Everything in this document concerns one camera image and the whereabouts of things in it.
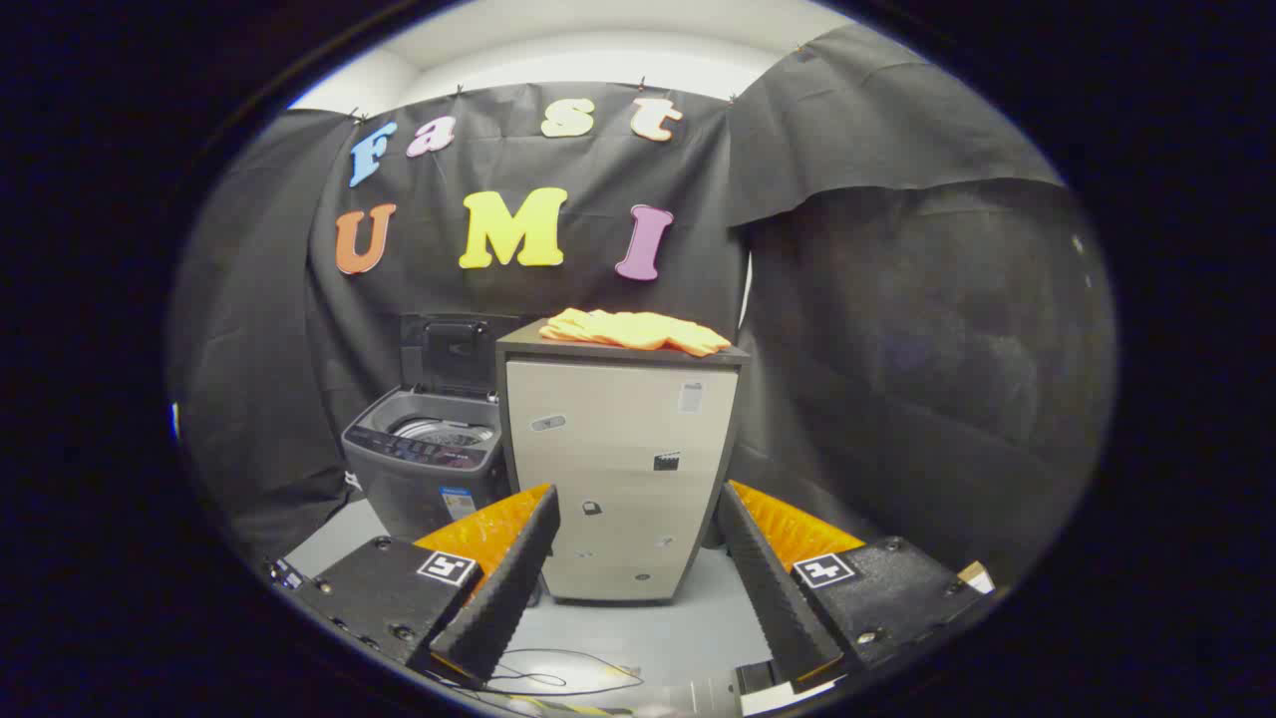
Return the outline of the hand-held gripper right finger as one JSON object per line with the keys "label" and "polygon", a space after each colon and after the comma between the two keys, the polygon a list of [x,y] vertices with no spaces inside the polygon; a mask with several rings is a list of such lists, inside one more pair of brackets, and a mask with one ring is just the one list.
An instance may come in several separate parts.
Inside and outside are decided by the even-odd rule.
{"label": "hand-held gripper right finger", "polygon": [[984,569],[943,566],[900,536],[861,539],[760,490],[723,486],[721,528],[769,647],[794,691],[857,689],[939,648],[995,594]]}

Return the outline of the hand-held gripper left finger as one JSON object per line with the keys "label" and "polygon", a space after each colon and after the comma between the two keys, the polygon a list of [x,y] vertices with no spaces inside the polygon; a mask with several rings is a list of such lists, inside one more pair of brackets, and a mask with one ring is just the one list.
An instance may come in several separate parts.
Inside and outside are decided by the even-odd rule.
{"label": "hand-held gripper left finger", "polygon": [[467,689],[491,680],[538,585],[561,517],[538,485],[419,539],[366,539],[290,589],[366,649]]}

